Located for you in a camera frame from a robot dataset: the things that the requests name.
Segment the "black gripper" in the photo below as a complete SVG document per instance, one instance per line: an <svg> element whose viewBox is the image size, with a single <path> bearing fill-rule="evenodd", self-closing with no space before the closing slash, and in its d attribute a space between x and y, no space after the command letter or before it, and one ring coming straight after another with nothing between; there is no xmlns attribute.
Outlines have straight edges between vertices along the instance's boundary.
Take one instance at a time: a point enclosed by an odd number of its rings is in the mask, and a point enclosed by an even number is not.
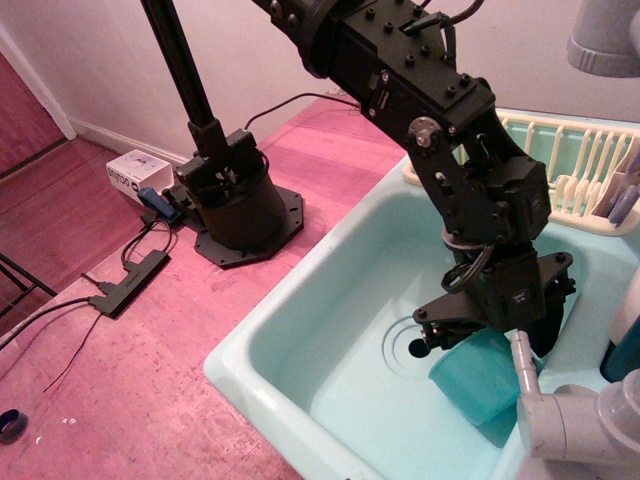
<svg viewBox="0 0 640 480"><path fill-rule="evenodd" d="M534 354L545 357L557 342L566 298L576 292L572 264L566 251L540 257L533 249L490 261L460 292L414 311L426 350L449 350L484 328L521 329L529 333Z"/></svg>

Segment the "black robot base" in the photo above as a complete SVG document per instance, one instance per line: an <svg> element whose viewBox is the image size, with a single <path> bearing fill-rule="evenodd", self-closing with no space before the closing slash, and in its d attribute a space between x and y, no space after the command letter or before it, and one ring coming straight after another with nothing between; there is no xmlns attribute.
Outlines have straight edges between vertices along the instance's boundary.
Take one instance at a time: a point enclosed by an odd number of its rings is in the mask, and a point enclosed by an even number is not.
<svg viewBox="0 0 640 480"><path fill-rule="evenodd" d="M269 159L249 131L238 129L225 142L224 168L196 154L163 196L196 232L196 252L229 269L272 258L301 232L304 200L273 183Z"/></svg>

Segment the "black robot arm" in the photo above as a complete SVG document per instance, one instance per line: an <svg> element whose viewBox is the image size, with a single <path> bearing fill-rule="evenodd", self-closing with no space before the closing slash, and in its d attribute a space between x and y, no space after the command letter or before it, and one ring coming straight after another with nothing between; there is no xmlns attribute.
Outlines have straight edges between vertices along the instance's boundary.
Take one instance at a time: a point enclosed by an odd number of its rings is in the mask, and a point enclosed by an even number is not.
<svg viewBox="0 0 640 480"><path fill-rule="evenodd" d="M410 1L263 1L305 69L351 95L364 117L403 147L444 222L454 266L444 295L414 312L421 352L475 332L519 329L547 355L575 290L567 253L533 242L551 213L546 168L507 134L488 83L456 69L455 27L465 13L429 13ZM292 193L277 188L252 135L226 135L214 116L174 4L143 5L196 144L178 170L174 204L201 226L203 251L230 267L272 256L295 233Z"/></svg>

